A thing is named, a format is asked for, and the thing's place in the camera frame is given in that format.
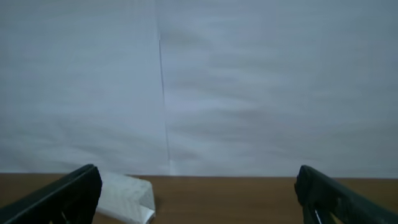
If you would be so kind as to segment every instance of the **wooden surface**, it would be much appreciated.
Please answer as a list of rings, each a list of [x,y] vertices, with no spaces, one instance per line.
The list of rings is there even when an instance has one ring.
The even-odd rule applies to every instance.
[[[0,174],[0,207],[55,181],[60,174]],[[294,178],[142,177],[152,182],[153,224],[303,223]],[[398,180],[338,179],[398,213]],[[96,214],[94,223],[119,223]]]

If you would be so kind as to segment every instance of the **white paper sheet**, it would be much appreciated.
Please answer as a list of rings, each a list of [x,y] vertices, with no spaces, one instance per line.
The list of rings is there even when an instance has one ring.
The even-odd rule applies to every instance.
[[[153,0],[4,0],[0,16],[0,172],[169,173]]]
[[[398,177],[396,1],[157,2],[173,174]]]

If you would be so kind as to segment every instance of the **white block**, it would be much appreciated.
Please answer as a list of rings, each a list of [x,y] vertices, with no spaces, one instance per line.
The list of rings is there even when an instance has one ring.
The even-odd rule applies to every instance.
[[[126,223],[146,224],[155,217],[149,181],[103,171],[100,174],[103,185],[98,212]]]

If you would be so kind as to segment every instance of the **black plastic part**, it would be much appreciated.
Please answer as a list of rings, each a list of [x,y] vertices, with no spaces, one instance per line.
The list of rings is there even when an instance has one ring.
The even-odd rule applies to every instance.
[[[294,185],[305,224],[393,224],[398,216],[309,166],[302,166]]]
[[[85,165],[0,209],[0,223],[91,224],[101,187],[97,167]]]

